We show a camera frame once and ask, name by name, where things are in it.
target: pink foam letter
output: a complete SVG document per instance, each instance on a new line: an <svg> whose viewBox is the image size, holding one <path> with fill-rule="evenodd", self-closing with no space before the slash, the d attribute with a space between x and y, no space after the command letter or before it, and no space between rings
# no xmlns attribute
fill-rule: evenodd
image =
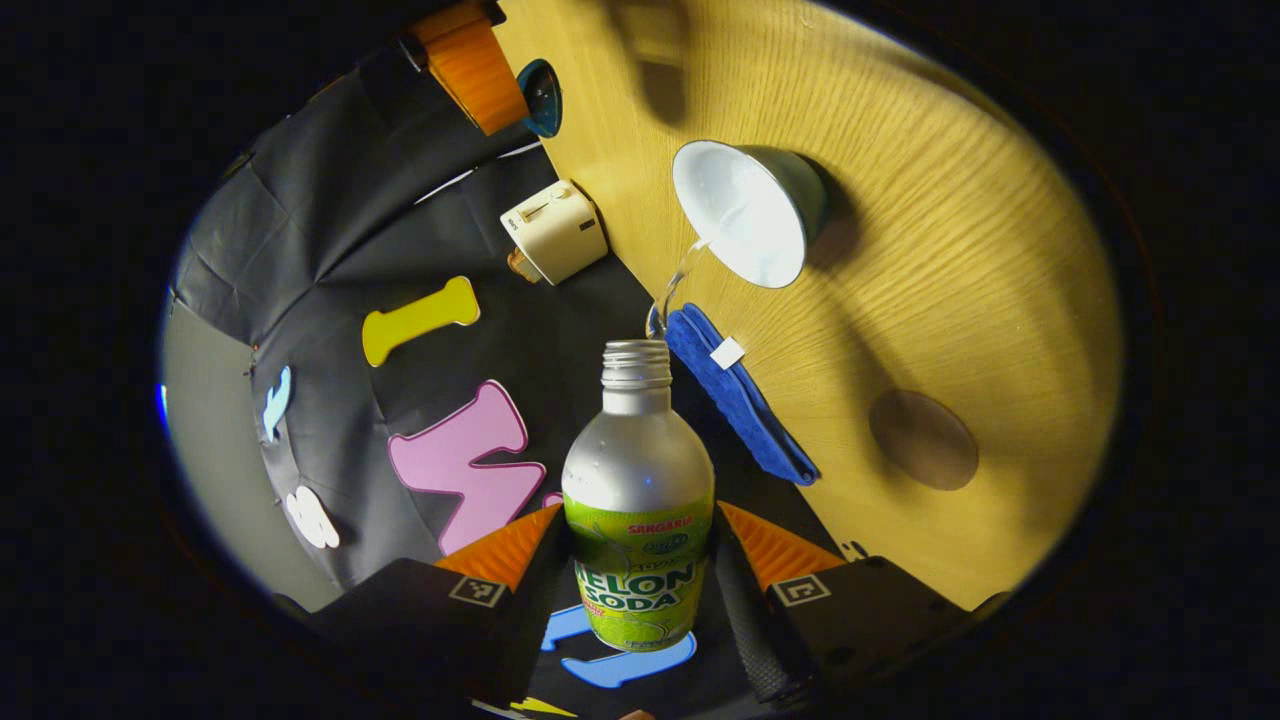
<svg viewBox="0 0 1280 720"><path fill-rule="evenodd" d="M412 437L392 436L387 447L406 487L462 497L440 533L440 552L451 555L509 523L532 497L547 475L540 462L476 465L494 451L527 445L507 389L485 380L474 401Z"/></svg>

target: aluminum bottle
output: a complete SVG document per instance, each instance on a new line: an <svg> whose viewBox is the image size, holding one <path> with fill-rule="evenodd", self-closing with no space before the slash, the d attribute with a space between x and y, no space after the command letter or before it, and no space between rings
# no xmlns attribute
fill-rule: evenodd
<svg viewBox="0 0 1280 720"><path fill-rule="evenodd" d="M657 651L692 628L707 573L716 475L671 409L660 340L609 342L603 410L564 460L564 516L591 630L611 647Z"/></svg>

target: blue towel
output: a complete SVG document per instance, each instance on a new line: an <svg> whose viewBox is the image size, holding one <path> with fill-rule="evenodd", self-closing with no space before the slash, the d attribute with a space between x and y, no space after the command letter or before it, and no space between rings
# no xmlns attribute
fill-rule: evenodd
<svg viewBox="0 0 1280 720"><path fill-rule="evenodd" d="M818 468L769 410L746 368L735 363L721 370L712 360L712 351L721 342L716 327L694 304L667 318L667 346L712 396L760 468L785 480L812 486L818 479Z"/></svg>

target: wooden table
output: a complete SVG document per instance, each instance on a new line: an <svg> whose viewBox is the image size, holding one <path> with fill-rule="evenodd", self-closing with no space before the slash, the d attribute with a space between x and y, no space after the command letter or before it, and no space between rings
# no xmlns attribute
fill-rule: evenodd
<svg viewBox="0 0 1280 720"><path fill-rule="evenodd" d="M822 471L801 492L837 543L966 609L1025 578L1093 484L1123 363L1097 231L1039 146L946 69L801 0L502 6L511 67L544 58L563 87L552 161L650 293L695 240L671 182L681 145L772 145L826 170L833 217L794 284L707 255L676 305L746 350ZM933 489L887 460L868 415L891 388L964 420L969 484Z"/></svg>

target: blue foam shape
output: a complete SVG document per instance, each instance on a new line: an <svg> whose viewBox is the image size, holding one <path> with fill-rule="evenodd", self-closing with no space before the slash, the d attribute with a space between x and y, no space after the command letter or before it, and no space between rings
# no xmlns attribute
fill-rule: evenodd
<svg viewBox="0 0 1280 720"><path fill-rule="evenodd" d="M556 650L556 641L581 635L590 630L591 623L586 619L586 610L581 605L557 610L547 620L547 634L543 635L543 652Z"/></svg>
<svg viewBox="0 0 1280 720"><path fill-rule="evenodd" d="M696 650L698 639L689 633L678 643L654 652L623 652L591 661L566 657L561 665L598 688L618 688L627 680L669 670L692 657Z"/></svg>
<svg viewBox="0 0 1280 720"><path fill-rule="evenodd" d="M292 391L289 366L285 365L280 370L279 392L275 388L266 391L266 409L262 410L262 427L266 428L268 442L275 442L275 425L284 418L284 409L289 406L289 395Z"/></svg>

